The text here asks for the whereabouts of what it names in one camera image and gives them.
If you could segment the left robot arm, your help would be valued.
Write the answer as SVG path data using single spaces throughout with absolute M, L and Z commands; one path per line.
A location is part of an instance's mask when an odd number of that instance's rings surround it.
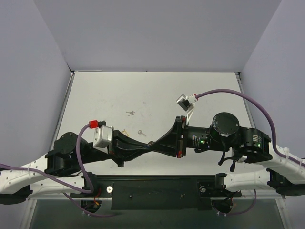
M 87 172 L 84 164 L 112 160 L 119 167 L 152 151 L 154 141 L 136 141 L 112 127 L 94 129 L 92 142 L 82 135 L 65 133 L 54 148 L 21 167 L 0 166 L 0 203 L 14 205 L 47 194 L 75 194 L 77 197 L 111 196 L 113 188 L 98 182 L 98 176 Z

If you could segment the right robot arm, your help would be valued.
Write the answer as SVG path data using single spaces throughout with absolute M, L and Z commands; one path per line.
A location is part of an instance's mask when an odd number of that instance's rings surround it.
M 275 190 L 285 196 L 305 193 L 305 169 L 302 161 L 284 149 L 272 148 L 268 135 L 255 128 L 241 127 L 231 113 L 218 113 L 208 128 L 189 126 L 186 117 L 178 116 L 172 128 L 149 150 L 182 158 L 188 148 L 196 153 L 219 151 L 218 165 L 231 160 L 229 173 L 215 176 L 213 190 L 218 195 L 226 192 L 261 189 Z

